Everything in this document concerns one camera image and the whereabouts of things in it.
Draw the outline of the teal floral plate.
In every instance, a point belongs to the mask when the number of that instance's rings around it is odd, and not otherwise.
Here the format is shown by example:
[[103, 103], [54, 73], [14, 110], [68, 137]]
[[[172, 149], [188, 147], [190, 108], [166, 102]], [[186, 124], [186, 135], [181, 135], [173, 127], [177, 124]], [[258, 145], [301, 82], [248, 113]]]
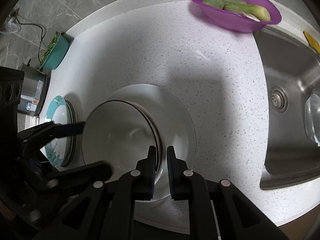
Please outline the teal floral plate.
[[62, 166], [66, 162], [71, 146], [71, 137], [62, 137], [66, 131], [64, 126], [72, 122], [71, 110], [63, 96], [58, 95], [53, 98], [44, 121], [53, 122], [52, 140], [44, 146], [46, 157], [54, 167]]

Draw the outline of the large white bowl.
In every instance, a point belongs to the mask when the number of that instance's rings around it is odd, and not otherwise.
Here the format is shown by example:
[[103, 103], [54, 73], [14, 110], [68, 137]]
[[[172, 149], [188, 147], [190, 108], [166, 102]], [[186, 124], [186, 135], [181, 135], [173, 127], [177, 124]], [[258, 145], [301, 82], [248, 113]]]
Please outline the large white bowl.
[[173, 146], [176, 157], [191, 167], [196, 153], [195, 130], [187, 109], [175, 96], [155, 85], [135, 84], [117, 90], [107, 99], [144, 107], [162, 132], [165, 146]]

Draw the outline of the red floral bowl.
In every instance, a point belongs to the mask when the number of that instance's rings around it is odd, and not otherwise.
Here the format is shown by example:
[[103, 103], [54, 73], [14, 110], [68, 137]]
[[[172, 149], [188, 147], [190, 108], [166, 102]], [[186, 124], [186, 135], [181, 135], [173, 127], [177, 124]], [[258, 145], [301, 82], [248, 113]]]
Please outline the red floral bowl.
[[96, 107], [85, 122], [82, 156], [85, 164], [107, 162], [113, 170], [111, 181], [133, 170], [145, 159], [150, 146], [156, 148], [155, 180], [162, 175], [165, 141], [150, 113], [141, 105], [109, 100]]

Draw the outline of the green gourd piece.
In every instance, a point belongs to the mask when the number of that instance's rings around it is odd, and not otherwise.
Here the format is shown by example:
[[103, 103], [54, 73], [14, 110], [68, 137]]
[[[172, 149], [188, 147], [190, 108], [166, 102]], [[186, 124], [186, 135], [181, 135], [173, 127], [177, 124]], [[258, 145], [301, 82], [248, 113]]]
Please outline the green gourd piece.
[[242, 0], [203, 0], [203, 3], [224, 11], [243, 15], [255, 22], [268, 22], [271, 20], [271, 15], [265, 7], [246, 3]]

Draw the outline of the wall socket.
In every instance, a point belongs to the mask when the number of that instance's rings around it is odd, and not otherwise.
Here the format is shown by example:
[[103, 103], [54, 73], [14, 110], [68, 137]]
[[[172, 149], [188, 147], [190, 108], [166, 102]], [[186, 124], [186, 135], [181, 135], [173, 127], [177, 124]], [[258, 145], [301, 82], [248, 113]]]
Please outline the wall socket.
[[18, 16], [19, 10], [20, 10], [19, 7], [16, 7], [14, 9], [12, 9], [12, 11], [9, 14], [8, 22], [15, 22], [15, 20], [16, 20], [16, 18]]

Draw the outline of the yellow sponge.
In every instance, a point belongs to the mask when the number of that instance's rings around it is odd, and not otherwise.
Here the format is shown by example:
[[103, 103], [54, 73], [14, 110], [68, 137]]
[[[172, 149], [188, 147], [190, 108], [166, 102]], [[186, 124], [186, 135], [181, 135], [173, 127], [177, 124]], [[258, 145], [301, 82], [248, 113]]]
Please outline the yellow sponge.
[[307, 31], [304, 30], [303, 34], [304, 34], [308, 44], [310, 45], [310, 47], [313, 48], [315, 51], [317, 51], [317, 53], [320, 54], [319, 43]]

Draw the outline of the steel sink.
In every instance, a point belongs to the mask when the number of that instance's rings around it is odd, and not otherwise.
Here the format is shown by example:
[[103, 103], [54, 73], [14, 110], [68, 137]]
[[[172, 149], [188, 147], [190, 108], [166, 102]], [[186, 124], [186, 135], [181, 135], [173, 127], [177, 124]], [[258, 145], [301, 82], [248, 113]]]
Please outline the steel sink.
[[[254, 32], [263, 63], [269, 103], [267, 153], [260, 187], [272, 190], [319, 177], [319, 147], [305, 132], [304, 106], [319, 88], [319, 55], [282, 31]], [[289, 104], [278, 113], [270, 102], [273, 86], [283, 89]]]

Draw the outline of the purple plastic basin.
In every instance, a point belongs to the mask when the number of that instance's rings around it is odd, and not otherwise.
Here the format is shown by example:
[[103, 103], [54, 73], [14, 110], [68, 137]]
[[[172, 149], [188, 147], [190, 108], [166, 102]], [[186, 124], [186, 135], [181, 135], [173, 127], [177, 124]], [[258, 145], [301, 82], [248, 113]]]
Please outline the purple plastic basin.
[[224, 29], [251, 33], [279, 24], [280, 11], [269, 0], [191, 0], [212, 22]]

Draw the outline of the sink drain strainer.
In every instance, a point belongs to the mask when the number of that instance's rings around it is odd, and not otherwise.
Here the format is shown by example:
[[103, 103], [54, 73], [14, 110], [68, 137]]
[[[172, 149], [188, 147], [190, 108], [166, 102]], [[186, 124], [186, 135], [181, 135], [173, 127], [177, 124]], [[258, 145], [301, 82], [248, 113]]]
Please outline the sink drain strainer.
[[270, 102], [278, 113], [284, 113], [287, 110], [289, 101], [282, 88], [273, 86], [269, 92]]

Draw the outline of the teal basin with greens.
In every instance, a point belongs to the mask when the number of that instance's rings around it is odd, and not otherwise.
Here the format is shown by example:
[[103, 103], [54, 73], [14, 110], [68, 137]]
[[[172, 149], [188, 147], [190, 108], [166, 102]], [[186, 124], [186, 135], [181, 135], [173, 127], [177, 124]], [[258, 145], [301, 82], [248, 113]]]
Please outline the teal basin with greens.
[[56, 32], [40, 61], [40, 70], [55, 70], [65, 57], [68, 48], [68, 40], [60, 32]]

